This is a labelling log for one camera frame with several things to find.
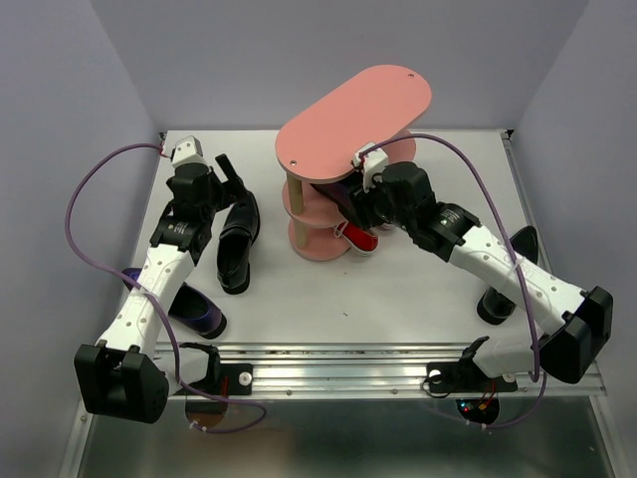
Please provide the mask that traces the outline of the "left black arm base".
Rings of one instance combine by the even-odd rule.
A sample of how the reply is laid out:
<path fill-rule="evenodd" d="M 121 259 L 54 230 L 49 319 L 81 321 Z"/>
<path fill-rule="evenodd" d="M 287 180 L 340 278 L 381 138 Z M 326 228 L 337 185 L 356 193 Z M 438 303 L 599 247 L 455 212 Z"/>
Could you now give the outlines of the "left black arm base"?
<path fill-rule="evenodd" d="M 181 377 L 198 390 L 229 397 L 252 393 L 253 366 L 221 359 L 216 347 L 197 343 L 180 345 Z"/>

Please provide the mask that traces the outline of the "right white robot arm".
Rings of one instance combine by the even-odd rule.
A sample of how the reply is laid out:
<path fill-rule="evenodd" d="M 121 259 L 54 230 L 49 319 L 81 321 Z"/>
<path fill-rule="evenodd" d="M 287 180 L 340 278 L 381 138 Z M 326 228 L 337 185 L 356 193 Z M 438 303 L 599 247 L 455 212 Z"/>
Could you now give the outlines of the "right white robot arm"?
<path fill-rule="evenodd" d="M 549 274 L 517 253 L 466 209 L 439 202 L 427 173 L 412 162 L 358 159 L 362 183 L 351 194 L 369 223 L 388 222 L 419 248 L 464 270 L 526 309 L 528 332 L 475 340 L 458 364 L 469 388 L 492 378 L 542 368 L 577 383 L 610 337 L 612 296 L 601 287 L 585 291 Z"/>

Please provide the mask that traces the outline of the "aluminium mounting rail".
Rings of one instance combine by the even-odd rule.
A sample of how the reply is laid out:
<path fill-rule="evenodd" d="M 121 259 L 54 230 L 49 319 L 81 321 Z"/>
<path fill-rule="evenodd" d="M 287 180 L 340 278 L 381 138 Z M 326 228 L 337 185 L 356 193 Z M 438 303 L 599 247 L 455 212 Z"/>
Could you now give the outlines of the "aluminium mounting rail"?
<path fill-rule="evenodd" d="M 431 362 L 460 357 L 463 344 L 219 344 L 223 363 L 253 366 L 260 400 L 416 399 Z"/>

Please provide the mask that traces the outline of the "black loafer right side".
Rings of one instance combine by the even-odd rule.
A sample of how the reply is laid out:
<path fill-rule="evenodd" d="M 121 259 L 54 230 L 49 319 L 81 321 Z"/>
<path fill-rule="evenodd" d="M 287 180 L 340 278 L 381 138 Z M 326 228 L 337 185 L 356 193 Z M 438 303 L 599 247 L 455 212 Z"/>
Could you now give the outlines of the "black loafer right side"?
<path fill-rule="evenodd" d="M 518 254 L 537 264 L 539 245 L 537 232 L 533 226 L 527 225 L 520 229 L 510 240 Z M 477 305 L 477 313 L 487 324 L 498 326 L 515 311 L 516 307 L 516 304 L 506 296 L 494 288 L 489 288 Z"/>

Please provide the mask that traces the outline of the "black loafer left side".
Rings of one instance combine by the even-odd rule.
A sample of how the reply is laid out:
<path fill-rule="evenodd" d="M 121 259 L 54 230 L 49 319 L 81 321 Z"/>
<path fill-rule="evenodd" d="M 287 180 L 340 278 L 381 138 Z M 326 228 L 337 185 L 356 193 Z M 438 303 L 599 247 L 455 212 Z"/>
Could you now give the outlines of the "black loafer left side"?
<path fill-rule="evenodd" d="M 217 277 L 223 291 L 244 293 L 250 285 L 250 254 L 261 227 L 255 195 L 249 191 L 230 209 L 219 235 Z"/>

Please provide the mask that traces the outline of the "purple loafer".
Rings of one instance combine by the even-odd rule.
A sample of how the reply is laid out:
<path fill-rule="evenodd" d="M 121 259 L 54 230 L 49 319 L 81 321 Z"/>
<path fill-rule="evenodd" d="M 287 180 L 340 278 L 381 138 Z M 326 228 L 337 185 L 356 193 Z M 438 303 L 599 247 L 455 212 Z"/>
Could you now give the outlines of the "purple loafer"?
<path fill-rule="evenodd" d="M 186 283 L 176 293 L 167 316 L 208 340 L 220 337 L 228 325 L 222 311 L 207 296 Z"/>
<path fill-rule="evenodd" d="M 311 187 L 320 196 L 318 225 L 335 227 L 348 222 L 357 227 L 365 227 L 363 210 L 358 198 L 363 192 L 363 187 L 357 180 L 311 183 Z"/>

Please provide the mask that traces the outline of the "red sneaker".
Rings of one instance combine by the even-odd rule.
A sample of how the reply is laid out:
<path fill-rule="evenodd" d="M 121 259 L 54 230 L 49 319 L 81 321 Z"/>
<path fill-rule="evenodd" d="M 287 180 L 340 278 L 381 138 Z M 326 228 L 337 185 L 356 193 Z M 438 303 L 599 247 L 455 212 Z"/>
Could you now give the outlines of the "red sneaker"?
<path fill-rule="evenodd" d="M 370 255 L 378 247 L 379 238 L 373 232 L 363 230 L 349 221 L 343 221 L 333 228 L 334 236 L 344 240 L 359 255 Z"/>

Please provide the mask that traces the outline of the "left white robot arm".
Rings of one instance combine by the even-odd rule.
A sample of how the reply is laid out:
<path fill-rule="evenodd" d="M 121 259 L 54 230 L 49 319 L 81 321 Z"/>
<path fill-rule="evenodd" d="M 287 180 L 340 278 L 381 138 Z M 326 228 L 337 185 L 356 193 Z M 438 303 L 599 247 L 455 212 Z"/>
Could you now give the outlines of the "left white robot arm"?
<path fill-rule="evenodd" d="M 172 161 L 167 181 L 172 198 L 137 279 L 115 272 L 129 284 L 128 295 L 97 342 L 76 352 L 82 399 L 92 414 L 154 423 L 169 396 L 192 386 L 209 392 L 223 382 L 213 346 L 174 344 L 173 359 L 154 357 L 159 330 L 170 326 L 168 311 L 211 240 L 216 213 L 247 194 L 230 159 L 221 154 L 215 160 L 224 180 L 198 156 Z"/>

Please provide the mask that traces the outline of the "black loafer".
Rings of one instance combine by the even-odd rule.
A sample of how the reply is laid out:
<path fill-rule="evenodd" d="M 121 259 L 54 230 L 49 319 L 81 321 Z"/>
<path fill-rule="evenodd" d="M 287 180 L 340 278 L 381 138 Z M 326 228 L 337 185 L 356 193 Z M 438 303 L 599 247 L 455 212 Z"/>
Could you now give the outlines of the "black loafer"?
<path fill-rule="evenodd" d="M 518 254 L 537 264 L 539 245 L 537 232 L 533 226 L 527 225 L 520 229 L 510 240 Z M 494 288 L 489 288 L 477 305 L 477 313 L 487 324 L 498 326 L 515 311 L 516 307 L 516 304 L 506 296 Z"/>
<path fill-rule="evenodd" d="M 249 191 L 230 209 L 219 235 L 217 277 L 223 291 L 244 293 L 250 285 L 250 254 L 261 227 L 255 195 Z"/>

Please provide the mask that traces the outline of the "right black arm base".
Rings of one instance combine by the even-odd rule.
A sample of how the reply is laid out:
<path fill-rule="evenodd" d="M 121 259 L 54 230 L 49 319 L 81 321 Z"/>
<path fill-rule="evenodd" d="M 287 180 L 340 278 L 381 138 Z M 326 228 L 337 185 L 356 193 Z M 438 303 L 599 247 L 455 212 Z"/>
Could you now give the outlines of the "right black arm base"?
<path fill-rule="evenodd" d="M 422 385 L 429 386 L 434 395 L 451 393 L 482 393 L 484 391 L 515 392 L 518 384 L 515 378 L 506 381 L 502 376 L 488 377 L 474 363 L 479 348 L 489 339 L 480 337 L 465 348 L 456 361 L 430 361 L 427 363 L 427 375 Z"/>

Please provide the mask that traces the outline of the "pink three-tier shoe shelf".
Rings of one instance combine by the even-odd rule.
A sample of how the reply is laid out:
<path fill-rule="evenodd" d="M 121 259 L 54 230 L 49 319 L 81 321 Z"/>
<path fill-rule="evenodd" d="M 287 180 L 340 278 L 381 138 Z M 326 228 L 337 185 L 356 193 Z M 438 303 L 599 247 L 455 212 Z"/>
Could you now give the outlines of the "pink three-tier shoe shelf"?
<path fill-rule="evenodd" d="M 351 160 L 366 144 L 392 139 L 389 162 L 410 161 L 416 145 L 409 127 L 429 108 L 432 91 L 418 73 L 379 65 L 358 73 L 290 119 L 275 141 L 277 160 L 286 172 L 282 197 L 290 216 L 288 235 L 303 258 L 331 261 L 352 250 L 318 225 L 320 196 L 311 183 L 353 178 Z"/>

